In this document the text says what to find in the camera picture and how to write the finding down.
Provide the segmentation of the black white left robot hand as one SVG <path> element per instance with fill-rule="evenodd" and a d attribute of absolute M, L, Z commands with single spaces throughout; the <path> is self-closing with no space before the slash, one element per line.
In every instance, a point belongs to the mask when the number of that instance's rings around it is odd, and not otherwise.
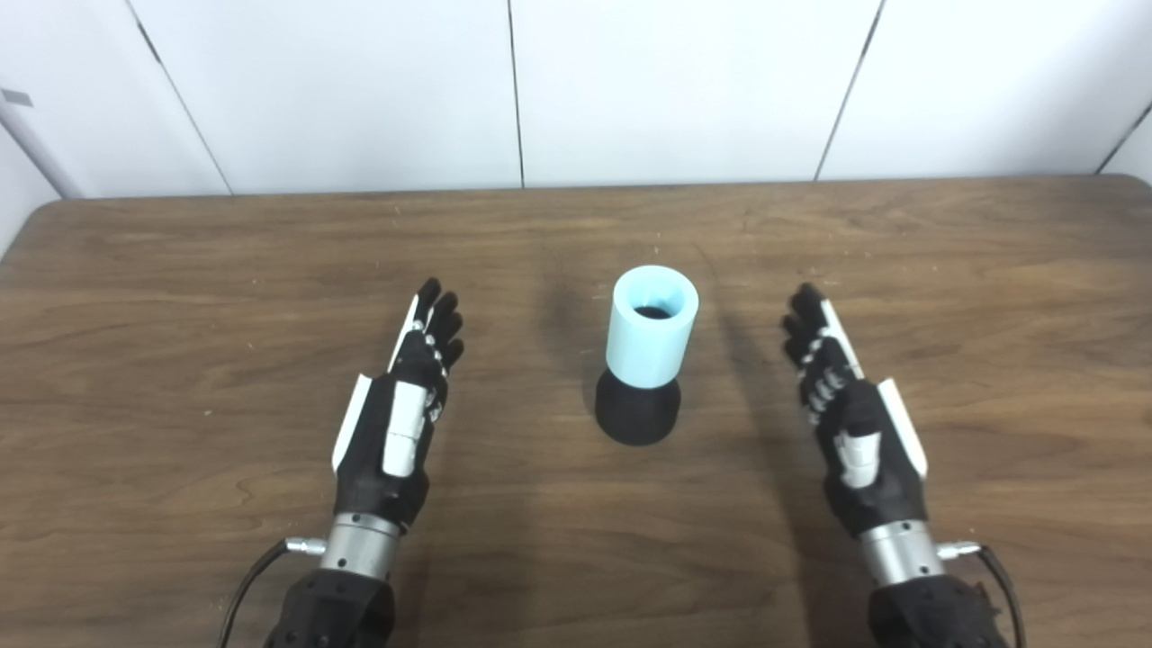
<path fill-rule="evenodd" d="M 419 517 L 429 446 L 464 355 L 462 327 L 457 295 L 432 276 L 409 304 L 385 372 L 356 378 L 329 460 L 335 514 L 371 514 L 402 532 Z"/>

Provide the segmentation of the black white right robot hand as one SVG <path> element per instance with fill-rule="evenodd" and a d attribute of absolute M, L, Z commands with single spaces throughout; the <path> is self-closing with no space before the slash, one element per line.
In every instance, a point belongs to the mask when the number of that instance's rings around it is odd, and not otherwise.
<path fill-rule="evenodd" d="M 803 282 L 781 321 L 801 410 L 814 431 L 824 496 L 850 536 L 888 523 L 927 520 L 927 455 L 896 380 L 861 369 L 831 300 Z"/>

